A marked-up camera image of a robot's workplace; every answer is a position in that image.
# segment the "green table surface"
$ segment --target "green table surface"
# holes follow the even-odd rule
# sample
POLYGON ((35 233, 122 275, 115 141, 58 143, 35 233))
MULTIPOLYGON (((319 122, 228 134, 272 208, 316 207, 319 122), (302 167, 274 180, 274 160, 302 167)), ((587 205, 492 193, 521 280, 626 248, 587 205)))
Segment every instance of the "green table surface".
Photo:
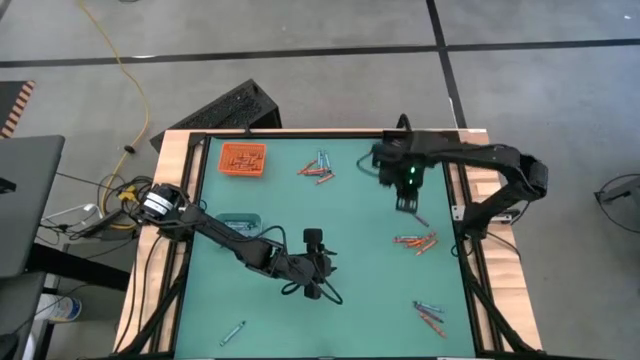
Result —
MULTIPOLYGON (((324 244, 338 253, 329 281, 344 299, 307 299, 280 294, 283 280, 249 271, 233 254, 196 235, 180 317, 176 359, 474 356, 467 304, 454 245, 443 169, 425 173, 418 213, 395 210, 395 189, 360 172, 356 160, 374 140, 256 139, 267 145, 260 178, 218 172, 224 141, 213 139, 202 200, 207 213, 257 213, 263 227, 286 229, 289 252, 304 253, 302 232, 321 228, 324 244), (296 172, 324 149, 336 177, 296 172), (438 243, 421 256, 392 243, 397 235, 436 231, 438 243), (446 332, 433 331, 412 307, 413 300, 439 305, 446 332), (246 326, 224 347, 219 342, 241 321, 246 326)), ((276 230, 266 237, 280 241, 276 230)))

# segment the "orange tray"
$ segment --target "orange tray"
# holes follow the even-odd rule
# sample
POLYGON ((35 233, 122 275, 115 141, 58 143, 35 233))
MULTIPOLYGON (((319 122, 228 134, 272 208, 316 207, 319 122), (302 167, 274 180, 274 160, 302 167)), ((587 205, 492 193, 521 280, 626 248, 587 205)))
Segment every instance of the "orange tray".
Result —
POLYGON ((254 143, 222 144, 218 171, 232 176, 262 176, 267 145, 254 143))

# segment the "table leg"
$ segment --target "table leg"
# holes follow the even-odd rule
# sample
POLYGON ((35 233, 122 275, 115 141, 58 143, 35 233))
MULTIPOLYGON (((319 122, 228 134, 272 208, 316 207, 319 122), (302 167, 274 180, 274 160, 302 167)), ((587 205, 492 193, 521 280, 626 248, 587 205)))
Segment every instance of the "table leg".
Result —
POLYGON ((27 271, 44 271, 90 284, 126 291, 129 273, 67 254, 48 246, 33 244, 27 271))

